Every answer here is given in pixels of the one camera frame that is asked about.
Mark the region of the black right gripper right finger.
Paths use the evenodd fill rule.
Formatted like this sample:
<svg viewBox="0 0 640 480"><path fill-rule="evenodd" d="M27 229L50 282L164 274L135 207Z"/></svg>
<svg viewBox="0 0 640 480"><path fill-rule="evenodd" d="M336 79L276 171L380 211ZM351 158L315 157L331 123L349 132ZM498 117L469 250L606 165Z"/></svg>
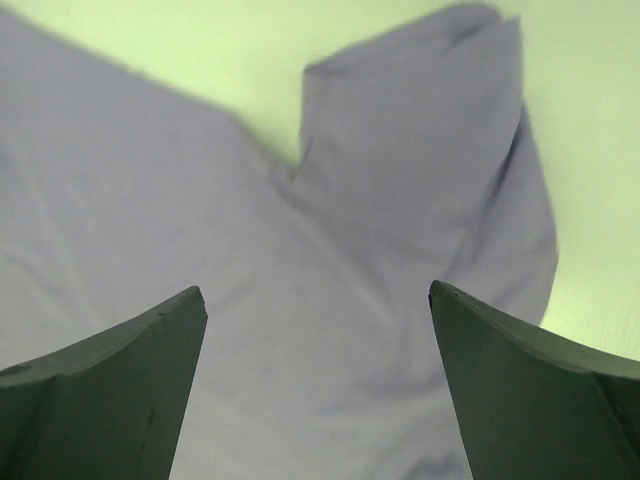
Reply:
<svg viewBox="0 0 640 480"><path fill-rule="evenodd" d="M639 363L435 281L430 309L472 475L639 476Z"/></svg>

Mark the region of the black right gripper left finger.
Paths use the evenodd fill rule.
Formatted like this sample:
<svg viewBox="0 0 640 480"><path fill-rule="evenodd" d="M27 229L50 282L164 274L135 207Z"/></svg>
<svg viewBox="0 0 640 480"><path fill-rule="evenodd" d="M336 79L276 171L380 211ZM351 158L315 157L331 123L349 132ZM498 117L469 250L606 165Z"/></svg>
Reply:
<svg viewBox="0 0 640 480"><path fill-rule="evenodd" d="M1 372L4 479L166 479L207 325L192 286Z"/></svg>

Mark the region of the purple t shirt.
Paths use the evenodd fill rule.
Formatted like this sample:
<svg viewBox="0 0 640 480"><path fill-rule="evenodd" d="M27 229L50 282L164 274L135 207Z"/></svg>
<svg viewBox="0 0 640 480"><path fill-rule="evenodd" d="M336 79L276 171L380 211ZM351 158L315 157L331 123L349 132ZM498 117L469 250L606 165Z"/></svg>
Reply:
<svg viewBox="0 0 640 480"><path fill-rule="evenodd" d="M558 253L521 29L461 4L304 72L301 160L1 13L1 361L189 285L176 479L467 479L435 280L530 323Z"/></svg>

